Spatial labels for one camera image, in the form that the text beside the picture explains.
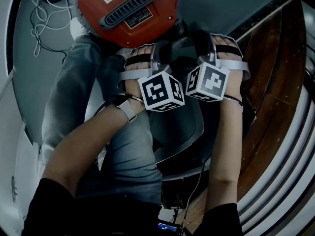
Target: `vent grille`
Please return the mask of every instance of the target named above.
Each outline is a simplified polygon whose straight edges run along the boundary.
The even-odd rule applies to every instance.
[[[119,6],[108,14],[105,18],[105,22],[109,26],[115,26],[139,8],[149,4],[150,1],[151,0],[129,0],[127,3]]]

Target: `leg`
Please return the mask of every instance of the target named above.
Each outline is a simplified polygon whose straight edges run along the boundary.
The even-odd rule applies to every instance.
[[[160,205],[162,174],[157,169],[146,111],[111,139],[101,171],[128,197]]]
[[[97,75],[104,100],[122,92],[117,88],[125,60],[111,56],[104,60]],[[160,205],[162,175],[157,169],[147,113],[123,127],[112,139],[102,165],[102,175],[111,179],[119,192]]]
[[[81,36],[64,60],[45,108],[42,125],[45,165],[59,142],[84,122],[101,54],[97,44],[88,36]]]

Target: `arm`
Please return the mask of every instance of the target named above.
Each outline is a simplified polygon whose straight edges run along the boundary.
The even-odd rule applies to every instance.
[[[216,44],[233,43],[218,38]],[[233,54],[223,54],[221,59],[239,59]],[[242,100],[240,85],[242,71],[231,70],[225,94]],[[242,158],[242,107],[233,101],[220,103],[220,121],[211,158],[209,187],[205,212],[228,203],[237,202],[237,182]]]
[[[139,49],[134,55],[150,53],[151,47]],[[126,70],[145,69],[150,63],[130,65]],[[137,80],[125,81],[129,94],[142,97]],[[136,114],[144,110],[139,101],[130,99],[131,107]],[[91,118],[73,130],[55,149],[43,178],[51,179],[65,187],[73,196],[77,185],[88,167],[106,146],[110,139],[127,123],[127,117],[120,109],[109,106],[104,111]]]

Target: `black sleeve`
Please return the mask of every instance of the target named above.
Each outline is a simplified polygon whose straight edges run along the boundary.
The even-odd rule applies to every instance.
[[[22,236],[64,236],[73,219],[74,198],[59,183],[42,179],[31,201]]]
[[[243,235],[237,205],[225,204],[208,211],[193,234],[193,236],[204,235]]]

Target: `hand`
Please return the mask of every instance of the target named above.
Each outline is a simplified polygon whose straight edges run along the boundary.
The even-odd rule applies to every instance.
[[[148,53],[151,53],[151,51],[152,51],[152,46],[144,46],[138,50],[135,50],[130,55],[130,57],[133,57],[139,54],[148,54]],[[132,70],[137,70],[137,69],[148,69],[148,68],[150,68],[150,62],[141,62],[141,63],[131,64],[127,66],[126,71],[132,71]],[[126,87],[126,93],[142,99],[142,94],[141,94],[138,80],[126,80],[125,87]],[[141,111],[145,109],[143,103],[137,100],[132,100],[132,99],[130,99],[129,101],[130,101],[131,107],[133,108],[136,114],[140,113]]]
[[[212,36],[211,38],[215,45],[229,45],[229,46],[233,46],[237,48],[237,46],[227,38],[221,38],[219,36],[214,36],[214,37]],[[217,53],[217,55],[219,59],[242,61],[242,58],[240,56],[231,54],[231,53]],[[242,97],[240,94],[242,78],[243,78],[243,71],[230,70],[228,82],[225,89],[225,94],[238,98],[239,100],[242,100]]]

